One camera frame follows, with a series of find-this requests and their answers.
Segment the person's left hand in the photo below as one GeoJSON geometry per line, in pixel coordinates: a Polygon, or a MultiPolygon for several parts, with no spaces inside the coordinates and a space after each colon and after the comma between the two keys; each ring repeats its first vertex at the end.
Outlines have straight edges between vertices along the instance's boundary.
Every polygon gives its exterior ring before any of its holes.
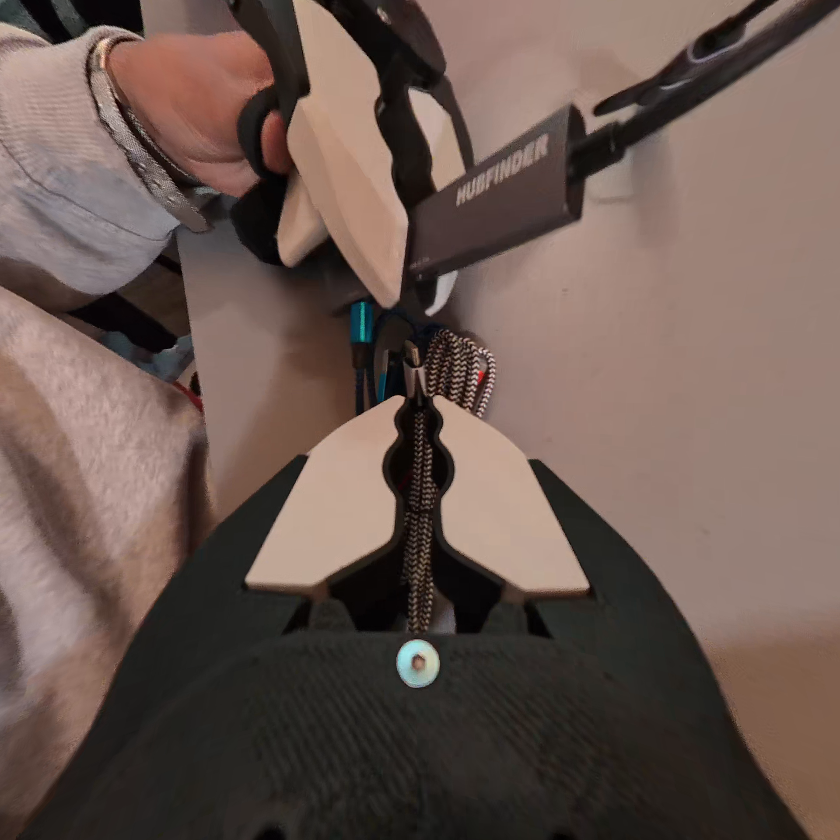
{"type": "Polygon", "coordinates": [[[274,79],[266,53],[246,32],[123,41],[107,69],[152,141],[184,172],[236,198],[257,183],[237,123],[274,79]]]}

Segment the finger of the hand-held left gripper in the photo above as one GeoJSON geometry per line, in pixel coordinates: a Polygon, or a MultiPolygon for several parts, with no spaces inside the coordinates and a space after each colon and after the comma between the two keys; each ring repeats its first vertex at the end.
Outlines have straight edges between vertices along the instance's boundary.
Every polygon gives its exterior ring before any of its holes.
{"type": "Polygon", "coordinates": [[[331,238],[376,302],[393,308],[408,221],[375,117],[382,92],[375,65],[330,11],[310,1],[293,8],[310,92],[287,127],[295,167],[287,184],[287,266],[331,238]]]}
{"type": "Polygon", "coordinates": [[[406,286],[408,215],[465,175],[473,157],[466,124],[447,81],[431,89],[405,81],[388,82],[377,105],[377,126],[391,154],[389,177],[382,179],[386,267],[384,290],[377,295],[380,306],[389,310],[398,305],[406,286]]]}

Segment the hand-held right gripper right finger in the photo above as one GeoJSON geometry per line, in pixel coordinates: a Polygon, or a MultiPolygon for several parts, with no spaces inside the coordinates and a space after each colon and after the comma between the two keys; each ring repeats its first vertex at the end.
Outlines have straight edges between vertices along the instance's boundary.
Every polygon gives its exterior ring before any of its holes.
{"type": "Polygon", "coordinates": [[[448,546],[528,599],[587,595],[590,584],[525,454],[448,399],[433,403],[453,462],[440,501],[448,546]]]}

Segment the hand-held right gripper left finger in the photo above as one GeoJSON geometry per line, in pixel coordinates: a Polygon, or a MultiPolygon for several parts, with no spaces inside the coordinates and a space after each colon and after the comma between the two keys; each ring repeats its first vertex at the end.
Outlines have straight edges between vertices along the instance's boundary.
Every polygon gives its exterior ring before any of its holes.
{"type": "Polygon", "coordinates": [[[309,595],[391,540],[397,500],[384,462],[402,407],[394,396],[308,453],[245,577],[249,589],[309,595]]]}

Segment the person's left forearm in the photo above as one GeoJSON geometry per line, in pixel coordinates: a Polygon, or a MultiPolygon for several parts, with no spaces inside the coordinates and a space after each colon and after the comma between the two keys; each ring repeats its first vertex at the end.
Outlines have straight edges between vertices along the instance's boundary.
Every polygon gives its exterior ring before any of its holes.
{"type": "Polygon", "coordinates": [[[110,79],[90,82],[103,47],[140,40],[96,27],[62,45],[2,24],[2,262],[84,296],[131,282],[189,209],[123,120],[110,79]]]}

